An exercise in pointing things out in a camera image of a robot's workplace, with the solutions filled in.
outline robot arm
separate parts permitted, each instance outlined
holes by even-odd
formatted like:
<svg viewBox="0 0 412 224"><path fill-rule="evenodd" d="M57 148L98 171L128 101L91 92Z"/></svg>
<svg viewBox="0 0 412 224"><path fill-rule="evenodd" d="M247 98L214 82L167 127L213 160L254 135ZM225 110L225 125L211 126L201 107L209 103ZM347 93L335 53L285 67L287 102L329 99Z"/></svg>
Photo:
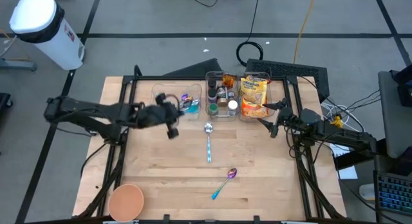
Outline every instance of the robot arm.
<svg viewBox="0 0 412 224"><path fill-rule="evenodd" d="M88 131L98 132L110 144L119 143L122 127L143 129L166 124L167 136L172 139L179 135L173 125L183 115L183 111L165 101L168 96L164 93L157 95L156 105L147 107L142 102L102 105L69 97L49 98L44 117L50 123L71 122ZM110 123L105 124L94 118L106 118Z"/></svg>

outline wooden tabletop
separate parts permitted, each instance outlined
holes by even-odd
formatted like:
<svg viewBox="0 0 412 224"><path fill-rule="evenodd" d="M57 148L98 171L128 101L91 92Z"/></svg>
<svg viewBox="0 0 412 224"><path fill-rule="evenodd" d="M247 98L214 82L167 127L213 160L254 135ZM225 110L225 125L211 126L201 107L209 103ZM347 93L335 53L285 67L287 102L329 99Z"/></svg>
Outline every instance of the wooden tabletop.
<svg viewBox="0 0 412 224"><path fill-rule="evenodd" d="M100 103L118 102L121 83L122 77L107 77ZM157 83L199 84L203 94L205 91L205 81L141 80L137 83L135 102L154 104L151 90ZM274 102L285 97L281 82L273 81L270 89ZM303 107L321 114L316 89L299 79L299 91ZM291 86L290 93L295 104ZM274 121L276 116L277 112L268 120ZM199 119L180 120L180 135L173 140L167 138L165 125L130 131L122 184L132 183L143 191L144 208L137 219L162 219L164 214L170 214L171 219L252 220L253 215L259 215L262 220L305 220L297 168L295 160L289 157L283 128L276 138L270 138L258 122L213 122L212 163L207 163L207 135L203 132L207 120L203 106ZM88 155L101 145L102 139L93 137ZM101 150L85 166L73 215L81 213L98 193L108 149ZM212 193L233 167L238 169L237 176L212 200ZM332 154L326 147L321 149L315 169L320 189L345 216ZM308 192L312 216L316 216L309 186Z"/></svg>

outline purple spoon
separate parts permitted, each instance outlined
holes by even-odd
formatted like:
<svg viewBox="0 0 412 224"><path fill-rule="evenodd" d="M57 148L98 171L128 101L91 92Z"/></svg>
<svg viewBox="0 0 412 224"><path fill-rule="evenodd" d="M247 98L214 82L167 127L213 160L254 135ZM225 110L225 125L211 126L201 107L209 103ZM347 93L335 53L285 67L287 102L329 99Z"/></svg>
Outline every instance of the purple spoon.
<svg viewBox="0 0 412 224"><path fill-rule="evenodd" d="M218 196L219 192L221 191L221 189L223 188L224 185L226 185L226 183L229 181L229 179L232 179L236 176L236 173L238 173L238 170L236 168L233 168L231 170L229 170L229 172L227 172L227 179L225 180L225 182L223 182L222 185L220 185L219 189L214 192L214 194L212 195L212 199L215 200L216 197Z"/></svg>

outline spoon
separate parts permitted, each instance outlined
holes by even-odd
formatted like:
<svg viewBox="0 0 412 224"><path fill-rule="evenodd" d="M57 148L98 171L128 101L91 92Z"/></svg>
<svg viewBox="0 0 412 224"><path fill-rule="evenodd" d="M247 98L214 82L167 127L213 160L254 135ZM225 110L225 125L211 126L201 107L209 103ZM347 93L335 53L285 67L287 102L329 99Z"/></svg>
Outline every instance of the spoon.
<svg viewBox="0 0 412 224"><path fill-rule="evenodd" d="M212 162L212 153L211 153L211 133L213 131L212 123L207 122L205 124L205 132L207 134L207 163Z"/></svg>
<svg viewBox="0 0 412 224"><path fill-rule="evenodd" d="M223 182L222 185L220 185L219 189L214 192L214 194L212 195L212 199L215 200L216 197L218 196L219 192L221 191L221 189L223 188L224 185L226 185L226 182L229 181L229 179L232 179L236 176L236 173L238 172L238 170L236 168L233 168L231 170L229 170L229 172L227 172L227 179L225 180L225 182Z"/></svg>

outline bowl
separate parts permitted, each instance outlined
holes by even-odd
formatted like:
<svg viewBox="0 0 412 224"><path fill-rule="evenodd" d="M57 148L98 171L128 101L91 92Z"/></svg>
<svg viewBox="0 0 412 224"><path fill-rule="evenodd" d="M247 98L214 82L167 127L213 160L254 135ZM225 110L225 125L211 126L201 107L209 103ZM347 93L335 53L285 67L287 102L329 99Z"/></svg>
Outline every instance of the bowl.
<svg viewBox="0 0 412 224"><path fill-rule="evenodd" d="M109 213L115 221L132 221L142 211L143 204L143 193L136 185L121 185L110 196Z"/></svg>

